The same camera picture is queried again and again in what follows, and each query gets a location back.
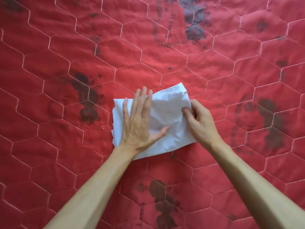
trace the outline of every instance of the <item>red mattress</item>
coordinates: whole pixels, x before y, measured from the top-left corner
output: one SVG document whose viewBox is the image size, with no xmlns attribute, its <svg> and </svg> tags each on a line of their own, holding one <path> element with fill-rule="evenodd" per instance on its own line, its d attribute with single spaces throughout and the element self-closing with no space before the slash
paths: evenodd
<svg viewBox="0 0 305 229">
<path fill-rule="evenodd" d="M 39 229 L 109 157 L 113 98 L 182 82 L 305 208 L 305 0 L 1 0 L 0 228 Z M 98 229 L 258 228 L 199 144 L 132 162 Z"/>
</svg>

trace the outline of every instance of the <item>folded white fabric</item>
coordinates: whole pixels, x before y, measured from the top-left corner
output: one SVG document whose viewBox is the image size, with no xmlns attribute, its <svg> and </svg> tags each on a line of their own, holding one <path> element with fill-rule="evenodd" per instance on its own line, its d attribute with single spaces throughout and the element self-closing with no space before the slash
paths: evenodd
<svg viewBox="0 0 305 229">
<path fill-rule="evenodd" d="M 113 130 L 111 131 L 114 146 L 120 144 L 122 137 L 123 101 L 124 99 L 114 99 L 115 107 L 112 111 Z M 132 99 L 128 99 L 129 115 L 131 106 Z M 195 139 L 187 129 L 185 118 L 182 116 L 181 109 L 183 107 L 191 109 L 188 93 L 182 83 L 152 95 L 149 130 L 155 133 L 166 125 L 170 125 L 171 128 L 165 137 L 138 154 L 134 160 L 171 152 L 195 142 Z"/>
</svg>

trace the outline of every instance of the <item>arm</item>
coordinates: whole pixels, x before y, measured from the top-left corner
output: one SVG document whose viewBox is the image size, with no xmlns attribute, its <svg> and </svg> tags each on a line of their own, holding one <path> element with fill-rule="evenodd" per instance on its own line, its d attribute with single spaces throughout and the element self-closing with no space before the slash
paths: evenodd
<svg viewBox="0 0 305 229">
<path fill-rule="evenodd" d="M 120 145 L 45 226 L 45 229 L 94 229 L 132 159 L 166 135 L 169 127 L 164 127 L 156 134 L 149 133 L 153 92 L 150 90 L 147 97 L 146 87 L 143 88 L 141 96 L 140 92 L 138 89 L 135 93 L 130 116 L 127 109 L 128 100 L 124 100 L 124 126 Z"/>
<path fill-rule="evenodd" d="M 261 177 L 219 136 L 213 118 L 197 100 L 191 100 L 196 118 L 183 114 L 193 137 L 218 162 L 261 229 L 305 228 L 305 211 Z"/>
</svg>

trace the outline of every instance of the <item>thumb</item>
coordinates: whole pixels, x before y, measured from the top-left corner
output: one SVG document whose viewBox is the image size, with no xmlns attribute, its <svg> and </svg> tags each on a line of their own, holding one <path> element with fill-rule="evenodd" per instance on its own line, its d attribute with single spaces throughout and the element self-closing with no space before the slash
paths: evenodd
<svg viewBox="0 0 305 229">
<path fill-rule="evenodd" d="M 191 111 L 187 107 L 182 108 L 182 113 L 183 113 L 183 116 L 185 117 L 187 123 L 190 123 L 190 122 L 196 120 L 194 118 L 193 114 L 191 113 Z"/>
<path fill-rule="evenodd" d="M 164 137 L 169 130 L 170 130 L 170 125 L 167 125 L 163 127 L 158 133 L 153 134 L 152 136 L 153 142 L 156 142 L 160 138 Z"/>
</svg>

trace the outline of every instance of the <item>left hand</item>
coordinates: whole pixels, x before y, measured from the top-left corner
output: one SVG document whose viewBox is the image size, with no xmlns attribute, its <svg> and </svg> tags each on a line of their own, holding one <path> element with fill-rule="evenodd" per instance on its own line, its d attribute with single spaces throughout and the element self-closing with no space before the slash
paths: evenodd
<svg viewBox="0 0 305 229">
<path fill-rule="evenodd" d="M 127 109 L 128 99 L 125 98 L 123 102 L 124 123 L 120 146 L 131 149 L 134 156 L 152 146 L 157 140 L 164 137 L 170 129 L 170 126 L 165 126 L 158 133 L 152 134 L 149 132 L 153 91 L 149 90 L 147 97 L 146 93 L 146 87 L 143 87 L 142 92 L 140 89 L 136 91 L 130 116 Z"/>
</svg>

